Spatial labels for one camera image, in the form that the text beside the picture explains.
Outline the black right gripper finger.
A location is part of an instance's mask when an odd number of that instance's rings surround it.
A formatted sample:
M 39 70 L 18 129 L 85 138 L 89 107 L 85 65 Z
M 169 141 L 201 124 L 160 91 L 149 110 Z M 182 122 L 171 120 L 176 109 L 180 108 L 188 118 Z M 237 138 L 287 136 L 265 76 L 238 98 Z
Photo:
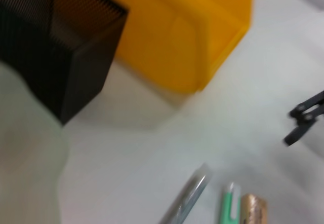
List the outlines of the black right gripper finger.
M 323 91 L 299 103 L 289 112 L 289 117 L 295 120 L 296 127 L 284 139 L 287 146 L 299 141 L 323 115 Z

